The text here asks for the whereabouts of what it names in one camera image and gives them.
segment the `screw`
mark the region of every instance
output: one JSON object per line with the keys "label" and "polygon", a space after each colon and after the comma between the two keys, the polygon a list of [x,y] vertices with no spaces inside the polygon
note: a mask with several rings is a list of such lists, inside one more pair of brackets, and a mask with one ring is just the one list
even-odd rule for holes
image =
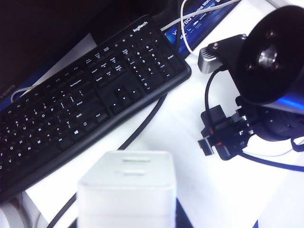
{"label": "screw", "polygon": [[218,46],[219,46],[219,44],[216,42],[216,43],[213,44],[213,47],[212,47],[212,48],[213,48],[214,50],[216,50],[216,49],[218,49]]}
{"label": "screw", "polygon": [[280,65],[279,65],[278,63],[274,63],[274,64],[272,65],[272,68],[273,68],[274,70],[277,70],[279,67],[280,67]]}
{"label": "screw", "polygon": [[253,68],[253,65],[251,63],[246,65],[246,70],[251,70]]}
{"label": "screw", "polygon": [[266,38],[267,38],[267,39],[270,39],[273,35],[274,35],[273,30],[270,30],[270,31],[268,31],[268,32],[266,33]]}

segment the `black device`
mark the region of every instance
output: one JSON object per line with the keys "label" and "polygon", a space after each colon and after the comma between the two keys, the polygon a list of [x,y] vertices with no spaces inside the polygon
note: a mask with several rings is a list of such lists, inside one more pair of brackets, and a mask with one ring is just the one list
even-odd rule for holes
{"label": "black device", "polygon": [[144,16],[0,112],[0,202],[185,81],[190,67]]}
{"label": "black device", "polygon": [[59,50],[88,32],[88,23],[110,0],[0,3],[0,102]]}
{"label": "black device", "polygon": [[283,7],[263,18],[248,37],[237,35],[203,50],[229,70],[241,94],[236,98],[241,108],[232,117],[220,105],[202,113],[199,143],[206,155],[215,146],[221,159],[229,160],[254,134],[268,141],[291,139],[295,151],[304,151],[294,143],[304,136],[303,18],[303,8]]}

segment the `white device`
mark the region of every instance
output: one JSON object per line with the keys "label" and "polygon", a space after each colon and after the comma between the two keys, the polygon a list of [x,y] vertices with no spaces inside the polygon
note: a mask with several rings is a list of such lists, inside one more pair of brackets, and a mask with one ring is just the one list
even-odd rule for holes
{"label": "white device", "polygon": [[107,152],[78,182],[79,228],[174,228],[176,178],[168,152]]}

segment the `monitor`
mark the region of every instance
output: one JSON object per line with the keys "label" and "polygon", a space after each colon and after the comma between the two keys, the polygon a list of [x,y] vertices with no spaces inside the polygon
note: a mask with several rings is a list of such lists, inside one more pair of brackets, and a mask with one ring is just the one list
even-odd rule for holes
{"label": "monitor", "polygon": [[0,103],[58,50],[79,36],[109,2],[0,1]]}

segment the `keyboard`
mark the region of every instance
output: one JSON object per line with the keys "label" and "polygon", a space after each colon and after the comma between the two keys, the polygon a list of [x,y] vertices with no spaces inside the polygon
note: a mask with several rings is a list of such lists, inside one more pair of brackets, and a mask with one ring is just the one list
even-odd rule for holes
{"label": "keyboard", "polygon": [[143,16],[0,111],[0,203],[189,78]]}

